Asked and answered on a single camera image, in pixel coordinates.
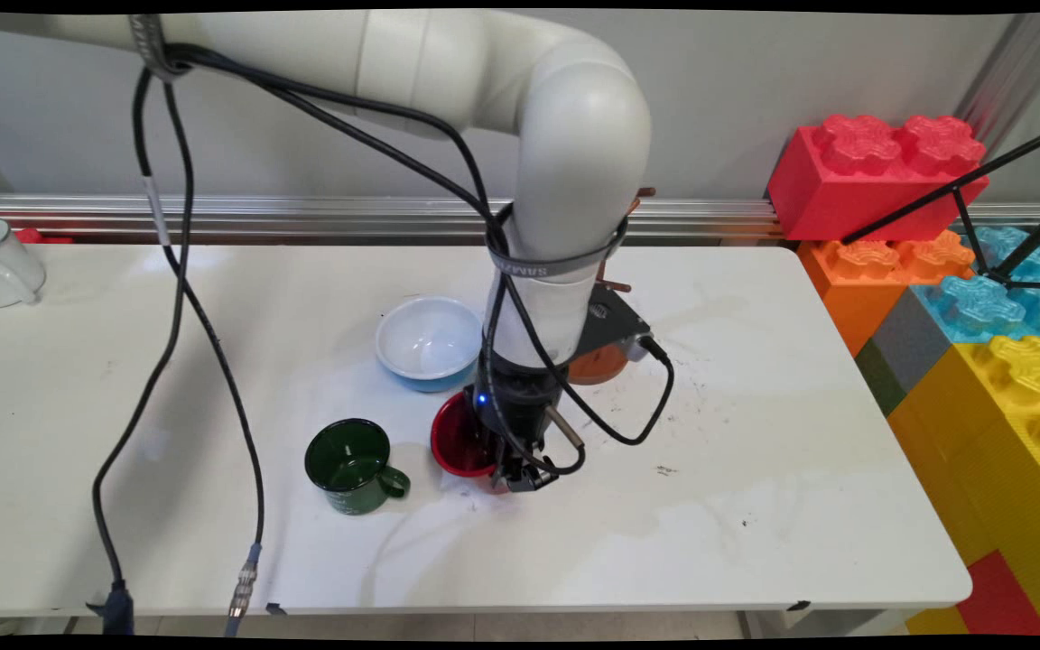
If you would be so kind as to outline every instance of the yellow lego brick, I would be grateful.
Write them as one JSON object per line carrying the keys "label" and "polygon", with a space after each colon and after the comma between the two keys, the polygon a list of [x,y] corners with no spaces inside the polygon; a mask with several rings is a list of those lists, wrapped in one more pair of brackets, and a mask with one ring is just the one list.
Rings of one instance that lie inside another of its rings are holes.
{"label": "yellow lego brick", "polygon": [[957,607],[926,609],[905,621],[909,633],[969,633]]}
{"label": "yellow lego brick", "polygon": [[903,404],[1040,617],[1040,338],[953,345]]}
{"label": "yellow lego brick", "polygon": [[994,395],[956,345],[937,359],[907,397],[946,461],[1004,417]]}
{"label": "yellow lego brick", "polygon": [[1040,416],[1011,415],[950,468],[1040,617]]}
{"label": "yellow lego brick", "polygon": [[997,550],[997,544],[989,539],[965,489],[954,478],[941,452],[930,440],[929,433],[913,411],[912,398],[909,394],[888,415],[888,425],[913,466],[913,472],[941,519],[941,525],[945,526],[954,547],[957,547],[962,563],[968,567],[988,552]]}

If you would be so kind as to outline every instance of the white mug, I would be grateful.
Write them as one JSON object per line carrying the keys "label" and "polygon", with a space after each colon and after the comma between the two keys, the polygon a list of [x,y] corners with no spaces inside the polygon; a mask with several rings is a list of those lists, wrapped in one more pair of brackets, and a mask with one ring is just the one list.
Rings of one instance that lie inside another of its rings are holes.
{"label": "white mug", "polygon": [[37,302],[37,288],[46,281],[46,270],[0,218],[0,307]]}

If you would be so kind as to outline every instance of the blue and white bowl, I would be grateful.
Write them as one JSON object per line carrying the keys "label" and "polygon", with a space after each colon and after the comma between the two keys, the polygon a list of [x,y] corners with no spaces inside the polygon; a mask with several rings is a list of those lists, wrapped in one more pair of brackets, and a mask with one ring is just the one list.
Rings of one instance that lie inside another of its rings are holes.
{"label": "blue and white bowl", "polygon": [[375,329],[375,357],[405,386],[446,391],[465,382],[479,354],[479,318],[460,301],[419,296]]}

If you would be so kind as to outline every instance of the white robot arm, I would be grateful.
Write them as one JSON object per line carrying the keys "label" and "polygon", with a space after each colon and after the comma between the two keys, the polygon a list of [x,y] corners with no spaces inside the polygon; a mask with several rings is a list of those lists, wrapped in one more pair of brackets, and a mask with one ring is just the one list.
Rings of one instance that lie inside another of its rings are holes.
{"label": "white robot arm", "polygon": [[[162,14],[161,23],[168,43],[202,45],[307,85],[417,108],[457,129],[519,135],[515,216],[506,227],[515,257],[553,260],[602,246],[645,172],[651,125],[635,79],[609,46],[564,25],[486,9]],[[0,30],[135,49],[125,16],[0,14]],[[362,108],[359,116],[439,136]],[[516,279],[556,363],[577,346],[597,269],[594,263]],[[496,353],[517,366],[542,367],[511,301],[500,314]]]}

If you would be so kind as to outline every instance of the green mug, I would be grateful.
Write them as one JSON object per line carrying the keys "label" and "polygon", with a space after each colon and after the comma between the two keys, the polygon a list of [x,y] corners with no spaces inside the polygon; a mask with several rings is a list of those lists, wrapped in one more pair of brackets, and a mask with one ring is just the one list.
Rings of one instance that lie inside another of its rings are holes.
{"label": "green mug", "polygon": [[404,498],[412,482],[387,464],[392,444],[380,424],[353,417],[315,434],[305,453],[311,483],[326,491],[332,506],[344,515],[363,515],[388,497]]}

